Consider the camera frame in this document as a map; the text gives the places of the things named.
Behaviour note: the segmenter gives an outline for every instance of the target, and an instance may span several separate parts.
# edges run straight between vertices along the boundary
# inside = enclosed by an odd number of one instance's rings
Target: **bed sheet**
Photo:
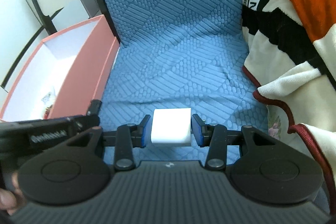
[[[191,107],[207,123],[267,131],[267,110],[241,67],[242,0],[105,0],[121,47],[102,98],[104,130],[138,123],[156,108]],[[135,148],[141,160],[204,160],[208,148]],[[113,161],[113,148],[105,162]],[[228,164],[239,158],[228,149]]]

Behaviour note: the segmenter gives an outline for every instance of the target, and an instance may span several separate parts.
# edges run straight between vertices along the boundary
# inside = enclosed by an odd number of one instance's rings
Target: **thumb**
[[[0,210],[11,209],[16,206],[16,198],[13,193],[0,189]]]

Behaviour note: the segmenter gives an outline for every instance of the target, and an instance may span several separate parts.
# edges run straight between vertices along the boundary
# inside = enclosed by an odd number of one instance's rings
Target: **silver bolt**
[[[208,165],[212,168],[219,168],[224,165],[224,161],[220,159],[211,159],[211,160],[208,160]]]
[[[131,160],[129,160],[129,159],[121,159],[121,160],[118,160],[117,163],[116,163],[116,165],[119,168],[128,168],[132,164],[133,164],[133,162]]]

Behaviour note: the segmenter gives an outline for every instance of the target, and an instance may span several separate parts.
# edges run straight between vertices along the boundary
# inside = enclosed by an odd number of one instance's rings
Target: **human hand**
[[[0,210],[6,210],[9,215],[26,204],[26,199],[19,188],[17,172],[12,175],[12,183],[14,192],[0,189]]]

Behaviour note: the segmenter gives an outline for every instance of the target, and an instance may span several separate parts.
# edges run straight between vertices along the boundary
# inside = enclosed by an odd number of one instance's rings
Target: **orange patch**
[[[290,0],[312,42],[324,37],[336,23],[335,0]]]

